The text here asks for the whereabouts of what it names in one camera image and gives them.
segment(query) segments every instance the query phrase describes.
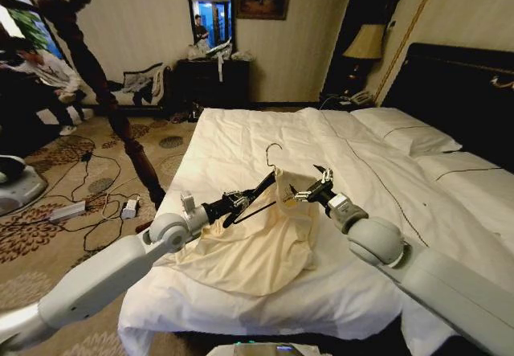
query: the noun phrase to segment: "charger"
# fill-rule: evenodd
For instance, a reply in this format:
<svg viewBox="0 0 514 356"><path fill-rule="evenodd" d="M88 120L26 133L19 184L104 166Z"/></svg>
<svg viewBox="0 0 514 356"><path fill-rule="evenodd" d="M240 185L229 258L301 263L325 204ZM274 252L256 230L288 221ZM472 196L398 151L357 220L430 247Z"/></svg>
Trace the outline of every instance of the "charger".
<svg viewBox="0 0 514 356"><path fill-rule="evenodd" d="M139 195L137 199L129 199L126 204L123 205L123 210L121 211L121 219L130 219L134 218L137 214L137 209L139 209Z"/></svg>

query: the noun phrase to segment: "table lamp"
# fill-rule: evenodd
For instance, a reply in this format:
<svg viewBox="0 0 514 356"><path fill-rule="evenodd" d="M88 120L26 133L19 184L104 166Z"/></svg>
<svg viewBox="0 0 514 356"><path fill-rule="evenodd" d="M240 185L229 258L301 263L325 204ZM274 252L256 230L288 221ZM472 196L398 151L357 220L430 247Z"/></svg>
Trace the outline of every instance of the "table lamp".
<svg viewBox="0 0 514 356"><path fill-rule="evenodd" d="M382 38L384 24L363 24L343 57L353 60L353 69L347 76L348 81L343 93L351 96L363 89L373 60L382 58Z"/></svg>

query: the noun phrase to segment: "white duvet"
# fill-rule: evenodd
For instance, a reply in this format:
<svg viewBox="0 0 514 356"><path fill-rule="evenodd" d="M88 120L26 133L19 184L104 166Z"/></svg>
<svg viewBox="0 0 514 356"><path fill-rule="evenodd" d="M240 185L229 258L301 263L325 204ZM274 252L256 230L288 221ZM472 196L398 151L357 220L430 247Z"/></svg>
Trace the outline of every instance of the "white duvet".
<svg viewBox="0 0 514 356"><path fill-rule="evenodd" d="M284 149L270 149L271 163L313 176L319 175L313 164L331 167L336 192L514 293L514 256L462 204L428 182L414 160L382 144L349 113L205 110L158 214L180 212L183 190L197 203L210 203L223 191L256 186L271 170L265 149L272 142ZM414 355L431 354L453 334L351 254L324 215L314 253L316 270L265 297L210 288L167 266L164 257L125 296L118 331L126 351L147 354L154 332L184 330L367 338L400 312Z"/></svg>

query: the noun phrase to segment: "television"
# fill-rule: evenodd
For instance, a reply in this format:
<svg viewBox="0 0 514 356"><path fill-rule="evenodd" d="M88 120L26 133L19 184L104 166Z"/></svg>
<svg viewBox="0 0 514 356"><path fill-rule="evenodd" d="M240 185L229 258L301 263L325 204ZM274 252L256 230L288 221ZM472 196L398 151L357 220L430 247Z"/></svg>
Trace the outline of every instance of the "television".
<svg viewBox="0 0 514 356"><path fill-rule="evenodd" d="M19 0L32 4L31 0ZM36 48L45 49L60 59L63 54L52 37L47 24L36 13L0 6L0 23L11 37L24 37Z"/></svg>

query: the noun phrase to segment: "person's leg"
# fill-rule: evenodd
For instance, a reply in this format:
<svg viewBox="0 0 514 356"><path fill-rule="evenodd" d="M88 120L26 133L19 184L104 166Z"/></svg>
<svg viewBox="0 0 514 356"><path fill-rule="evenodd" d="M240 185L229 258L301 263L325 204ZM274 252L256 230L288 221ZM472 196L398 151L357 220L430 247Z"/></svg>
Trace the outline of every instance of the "person's leg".
<svg viewBox="0 0 514 356"><path fill-rule="evenodd" d="M59 101L54 90L56 90L56 88L41 84L41 87L37 91L38 95L35 100L38 101L38 106L41 108L48 108L48 110L57 118L59 125L62 126L60 135L69 135L76 130L76 127L73 125L73 120L66 110L67 106Z"/></svg>
<svg viewBox="0 0 514 356"><path fill-rule="evenodd" d="M61 103L55 94L54 97L47 98L46 105L50 112L55 115L60 125L73 126L73 120L71 119L70 114L66 110L67 106Z"/></svg>
<svg viewBox="0 0 514 356"><path fill-rule="evenodd" d="M86 120L86 116L84 115L84 111L82 110L82 106L80 105L80 101L82 101L82 99L86 97L86 94L81 91L81 90L78 90L75 92L75 101L73 102L73 108L79 113L79 117L80 117L80 120L81 121L85 121Z"/></svg>

